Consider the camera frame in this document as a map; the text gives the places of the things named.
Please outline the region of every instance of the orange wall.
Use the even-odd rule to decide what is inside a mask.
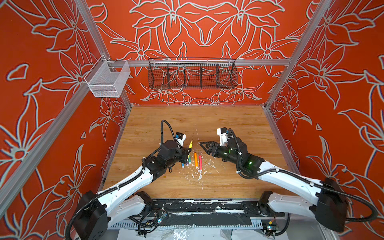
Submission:
[[[318,1],[87,0],[114,60],[155,57],[289,58]],[[131,68],[136,105],[265,103],[283,66],[241,67],[233,90],[160,91],[147,69]]]
[[[0,19],[1,187],[100,55],[72,0],[2,1]],[[126,110],[88,93],[1,218],[1,239],[63,239],[79,197],[100,185]]]
[[[384,238],[384,3],[335,0],[272,107],[301,174],[330,177],[379,218],[342,239]],[[369,209],[351,202],[352,217]]]

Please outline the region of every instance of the orange marker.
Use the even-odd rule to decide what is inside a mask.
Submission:
[[[199,164],[197,163],[197,153],[195,153],[195,167],[199,168]]]
[[[200,171],[203,171],[203,164],[201,161],[201,155],[199,155],[199,165],[200,165]]]

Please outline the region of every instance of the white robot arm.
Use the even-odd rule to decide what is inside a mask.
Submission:
[[[345,221],[366,222],[377,217],[376,208],[368,201],[346,194],[332,179],[325,181],[304,177],[248,153],[247,145],[236,137],[232,129],[218,128],[220,143],[201,142],[208,155],[222,158],[224,162],[236,164],[236,173],[245,179],[259,179],[276,184],[297,195],[286,196],[266,191],[258,205],[261,212],[267,207],[274,212],[288,212],[315,218],[323,226],[337,232],[344,230]],[[347,218],[346,197],[367,205],[372,214],[364,218]]]
[[[259,179],[274,183],[298,196],[288,196],[265,191],[258,201],[260,214],[271,215],[273,212],[289,212],[315,218],[323,226],[342,232],[346,220],[366,222],[377,217],[376,208],[357,196],[349,195],[340,189],[335,181],[307,178],[279,168],[258,156],[249,154],[247,146],[236,137],[231,129],[217,129],[220,143],[201,142],[200,146],[208,155],[222,158],[225,162],[236,164],[236,173],[245,179]],[[161,141],[160,147],[151,155],[143,158],[143,165],[134,173],[114,186],[94,195],[88,192],[81,198],[78,208],[66,228],[66,239],[70,240],[72,224],[82,240],[97,240],[107,227],[133,215],[142,213],[148,202],[152,201],[144,192],[139,192],[128,199],[142,187],[152,183],[170,169],[175,163],[186,163],[191,149],[183,148],[186,136],[177,132],[173,140]],[[350,197],[367,205],[372,214],[365,218],[346,218]],[[158,218],[160,223],[163,214]]]

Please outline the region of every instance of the yellow marker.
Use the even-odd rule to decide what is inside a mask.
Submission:
[[[192,142],[193,140],[191,140],[191,143],[189,144],[189,148],[192,149]]]
[[[199,168],[199,164],[197,163],[197,153],[195,153],[195,167]]]

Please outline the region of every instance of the electrical wire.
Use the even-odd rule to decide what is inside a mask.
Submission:
[[[236,139],[236,135],[235,133],[233,132],[233,130],[230,128],[228,129],[228,132],[230,132],[232,134],[232,136],[234,137],[235,139],[235,142],[236,142],[236,145],[237,145],[237,148],[238,148],[238,151],[240,151],[240,147],[239,147],[239,144],[237,142],[237,139]],[[240,171],[240,170],[243,170],[244,168],[241,167],[241,164],[240,164],[240,156],[237,156],[237,161],[236,161],[236,170],[237,171]],[[268,169],[268,170],[265,170],[263,172],[259,172],[254,175],[251,175],[251,176],[246,176],[244,175],[241,171],[238,173],[242,178],[245,178],[245,179],[252,179],[252,178],[257,178],[261,175],[264,175],[264,174],[267,174],[267,173],[270,173],[270,172],[276,172],[276,169]],[[279,172],[282,172],[284,174],[287,174],[287,175],[290,175],[292,177],[295,177],[303,182],[305,182],[306,184],[310,184],[312,183],[311,181],[309,181],[308,179],[305,179],[299,175],[296,175],[294,174],[293,172],[290,172],[290,171],[286,171],[284,169],[279,169]],[[346,218],[346,221],[349,221],[349,222],[368,222],[368,221],[372,221],[374,219],[377,218],[377,215],[378,215],[378,211],[376,209],[376,207],[374,205],[372,205],[370,202],[368,202],[367,200],[361,198],[361,197],[358,197],[358,196],[355,196],[355,195],[351,195],[351,194],[348,194],[348,193],[345,193],[345,192],[340,192],[340,191],[337,191],[337,190],[334,190],[332,188],[329,188],[329,187],[325,187],[323,185],[319,185],[319,184],[316,184],[314,183],[313,186],[315,187],[318,187],[322,190],[325,190],[325,191],[329,191],[329,192],[332,192],[332,193],[335,193],[335,194],[339,194],[339,195],[343,195],[345,197],[349,197],[351,199],[354,199],[356,201],[359,201],[360,203],[366,205],[367,207],[369,207],[369,209],[372,211],[372,213],[368,216],[368,217],[361,217],[361,218]]]
[[[149,211],[146,215],[143,215],[141,217],[141,219],[138,221],[136,220],[136,218],[134,217],[129,217],[129,219],[131,219],[133,222],[137,223],[138,224],[138,227],[137,227],[137,230],[139,232],[139,235],[144,235],[144,237],[146,237],[147,233],[151,233],[153,232],[158,226],[159,226],[159,219],[161,218],[161,215],[159,214],[158,211],[163,211],[166,213],[165,210],[162,210],[162,209],[152,209],[151,211]],[[144,220],[144,218],[146,218],[151,212],[154,212],[155,213],[155,217],[153,219],[153,224],[145,224],[145,223],[142,223],[142,221]],[[145,230],[145,228],[153,228],[152,230],[148,231],[148,230]]]
[[[235,132],[232,130],[232,128],[228,129],[228,132],[230,132],[232,134],[232,137],[235,140],[235,143],[236,143],[236,146],[237,146],[237,152],[240,153],[240,155],[241,155],[242,152],[241,152],[239,143],[237,142],[237,138],[236,138]]]
[[[267,174],[267,173],[270,173],[270,172],[284,173],[284,174],[290,175],[290,176],[292,176],[294,178],[297,178],[297,179],[305,182],[306,184],[313,183],[313,182],[309,181],[308,179],[305,179],[305,178],[303,178],[303,177],[301,177],[299,175],[294,174],[293,172],[286,171],[284,169],[279,169],[279,172],[277,172],[275,168],[271,168],[271,169],[265,170],[263,172],[259,172],[258,174],[255,174],[255,175],[252,175],[252,176],[249,176],[249,177],[247,176],[247,179],[260,177],[260,176],[262,176],[264,174]],[[343,195],[345,197],[349,197],[351,199],[359,201],[360,203],[362,203],[365,206],[369,207],[369,209],[372,211],[372,213],[368,217],[346,218],[345,219],[346,221],[348,221],[348,222],[368,222],[368,221],[375,220],[377,218],[378,212],[377,212],[376,207],[374,205],[372,205],[370,202],[368,202],[367,200],[365,200],[365,199],[363,199],[361,197],[358,197],[358,196],[355,196],[355,195],[351,195],[351,194],[348,194],[348,193],[345,193],[345,192],[340,192],[340,191],[337,191],[337,190],[334,190],[332,188],[325,187],[323,185],[319,185],[319,184],[316,184],[316,183],[313,183],[313,186],[317,187],[317,188],[320,188],[322,190],[325,190],[325,191],[329,191],[329,192],[332,192],[332,193],[335,193],[335,194]]]
[[[265,235],[267,235],[267,236],[273,236],[273,235],[280,236],[281,234],[285,233],[285,231],[287,231],[287,228],[289,226],[290,220],[291,220],[291,213],[288,212],[288,214],[287,214],[287,222],[285,223],[284,228],[281,231],[279,231],[279,232],[277,232],[275,234],[269,233],[269,232],[265,232]]]
[[[175,138],[175,135],[173,134],[173,130],[172,130],[172,127],[170,126],[169,122],[167,122],[166,120],[161,120],[160,122],[160,144],[163,144],[163,141],[164,141],[164,128],[163,128],[163,123],[166,123],[169,127],[169,130],[172,134],[172,138],[175,142],[176,141],[176,138]],[[179,145],[180,149],[182,149],[183,147],[181,146],[181,144],[179,142],[177,142],[177,144]]]
[[[142,159],[142,170],[144,170],[146,167],[145,165],[145,158]],[[107,189],[101,193],[99,193],[97,196],[95,196],[94,198],[92,198],[89,202],[87,202],[86,204],[84,204],[84,206],[82,206],[76,213],[73,214],[71,220],[68,222],[68,225],[67,227],[65,228],[65,239],[66,240],[72,240],[71,238],[71,228],[72,228],[72,225],[73,225],[73,222],[75,221],[75,219],[77,218],[77,216],[86,208],[88,208],[94,201],[96,201],[98,198],[104,196],[104,195],[107,195],[108,193],[111,193],[115,190],[118,190],[128,184],[130,184],[131,182],[135,181],[136,179],[138,179],[142,174],[143,174],[143,171],[139,171],[139,173],[134,176],[133,178],[125,181],[124,183],[122,184],[119,184],[119,187],[113,187],[113,188],[110,188],[110,189]]]

